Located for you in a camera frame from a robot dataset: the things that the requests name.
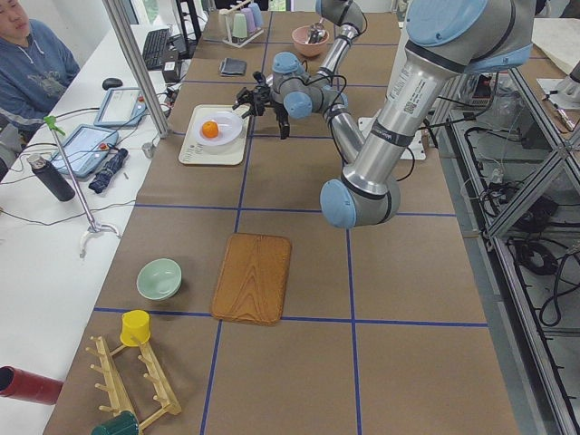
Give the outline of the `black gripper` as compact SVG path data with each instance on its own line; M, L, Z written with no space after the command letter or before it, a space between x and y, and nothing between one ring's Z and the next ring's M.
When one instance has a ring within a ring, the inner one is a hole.
M290 124L288 120L288 113L283 103L272 101L271 106L275 112L276 121L278 122L280 139L285 140L290 135Z
M232 109L236 110L240 107L249 109L249 114L252 116L263 116L266 109L271 107L270 87L260 85L256 86L252 91L248 88L243 88L237 93Z

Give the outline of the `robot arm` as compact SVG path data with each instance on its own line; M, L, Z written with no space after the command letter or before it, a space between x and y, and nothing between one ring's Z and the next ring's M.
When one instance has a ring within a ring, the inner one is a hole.
M318 1L316 12L340 27L318 70L309 73L294 53L280 52L273 60L269 77L255 72L256 87L238 92L234 110L246 105L246 117L261 116L265 108L271 107L278 115L296 120L314 113L329 117L333 112L346 110L344 88L337 88L335 82L345 80L339 73L340 63L353 42L365 32L367 21L354 1Z
M339 179L320 193L326 220L335 227L381 224L400 204L392 171L440 95L463 73L504 71L531 53L533 1L414 1L406 14L406 63L368 134L362 134L346 99L331 80L366 20L354 1L320 1L317 13L341 32L315 75L292 53L279 53L272 67L271 98L294 119L321 114L345 165Z

